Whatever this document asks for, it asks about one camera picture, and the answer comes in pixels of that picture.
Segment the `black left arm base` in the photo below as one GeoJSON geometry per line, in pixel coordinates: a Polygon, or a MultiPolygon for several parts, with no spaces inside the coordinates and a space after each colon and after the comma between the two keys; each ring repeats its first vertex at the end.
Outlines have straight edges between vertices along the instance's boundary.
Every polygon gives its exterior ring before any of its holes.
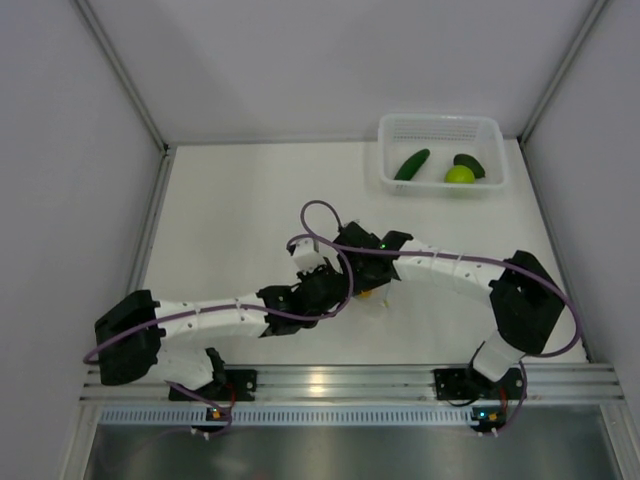
{"type": "Polygon", "coordinates": [[[210,379],[198,389],[189,388],[189,391],[214,402],[235,400],[253,402],[257,387],[257,370],[247,368],[228,370],[214,348],[207,348],[205,352],[209,366],[212,368],[210,379]]]}

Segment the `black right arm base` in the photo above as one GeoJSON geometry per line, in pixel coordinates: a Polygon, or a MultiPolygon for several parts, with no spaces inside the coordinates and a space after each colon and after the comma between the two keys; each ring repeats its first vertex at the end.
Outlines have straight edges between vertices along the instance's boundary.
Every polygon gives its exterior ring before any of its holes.
{"type": "Polygon", "coordinates": [[[518,368],[510,368],[497,382],[470,367],[435,369],[433,375],[436,398],[441,401],[518,400],[525,384],[518,368]]]}

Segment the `green fake cucumber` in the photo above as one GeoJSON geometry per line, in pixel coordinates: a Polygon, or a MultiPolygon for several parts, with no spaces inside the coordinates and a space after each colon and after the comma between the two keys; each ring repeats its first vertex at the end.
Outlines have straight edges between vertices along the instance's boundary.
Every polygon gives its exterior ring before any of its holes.
{"type": "Polygon", "coordinates": [[[395,181],[411,181],[431,155],[429,149],[422,149],[407,158],[398,168],[395,181]]]}

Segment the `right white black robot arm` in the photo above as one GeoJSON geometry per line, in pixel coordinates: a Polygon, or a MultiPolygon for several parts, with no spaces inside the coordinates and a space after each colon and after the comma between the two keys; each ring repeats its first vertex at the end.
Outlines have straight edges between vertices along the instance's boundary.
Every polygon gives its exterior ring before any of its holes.
{"type": "Polygon", "coordinates": [[[354,292],[392,280],[421,282],[473,299],[493,313],[494,332],[474,353],[468,388],[480,397],[500,389],[508,370],[526,356],[543,353],[565,302],[535,255],[518,250],[502,261],[449,252],[408,233],[379,238],[350,222],[334,239],[353,270],[354,292]]]}

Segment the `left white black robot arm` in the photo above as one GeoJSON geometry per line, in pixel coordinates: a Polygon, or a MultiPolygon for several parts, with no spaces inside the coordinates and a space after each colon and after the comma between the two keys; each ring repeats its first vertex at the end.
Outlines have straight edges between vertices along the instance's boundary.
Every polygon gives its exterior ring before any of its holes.
{"type": "Polygon", "coordinates": [[[228,301],[168,302],[148,290],[134,291],[96,321],[97,347],[86,361],[98,366],[106,386],[147,378],[215,399],[226,386],[218,340],[311,329],[344,308],[353,286],[348,263],[335,269],[323,259],[299,273],[295,285],[272,285],[228,301]]]}

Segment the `clear zip bag blue seal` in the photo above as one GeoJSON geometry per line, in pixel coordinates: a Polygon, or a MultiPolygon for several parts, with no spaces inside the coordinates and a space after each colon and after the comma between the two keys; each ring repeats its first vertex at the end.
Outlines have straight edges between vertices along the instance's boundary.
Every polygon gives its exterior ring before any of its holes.
{"type": "Polygon", "coordinates": [[[370,318],[384,318],[390,312],[389,295],[391,285],[386,284],[372,289],[373,297],[371,299],[358,299],[355,296],[358,311],[370,318]]]}

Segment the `dark green fake avocado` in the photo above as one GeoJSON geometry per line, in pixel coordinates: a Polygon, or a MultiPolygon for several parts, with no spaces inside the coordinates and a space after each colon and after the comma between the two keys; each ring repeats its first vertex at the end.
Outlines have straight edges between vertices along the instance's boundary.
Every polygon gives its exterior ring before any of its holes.
{"type": "Polygon", "coordinates": [[[460,153],[454,156],[453,164],[455,166],[464,166],[470,169],[476,179],[486,177],[486,170],[482,164],[472,155],[460,153]]]}

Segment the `light green fake lime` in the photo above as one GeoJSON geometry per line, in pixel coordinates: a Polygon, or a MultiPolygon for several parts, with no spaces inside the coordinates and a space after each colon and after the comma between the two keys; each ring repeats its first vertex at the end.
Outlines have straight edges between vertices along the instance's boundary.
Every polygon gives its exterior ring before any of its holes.
{"type": "Polygon", "coordinates": [[[446,172],[444,181],[448,184],[474,184],[476,177],[469,167],[454,165],[446,172]]]}

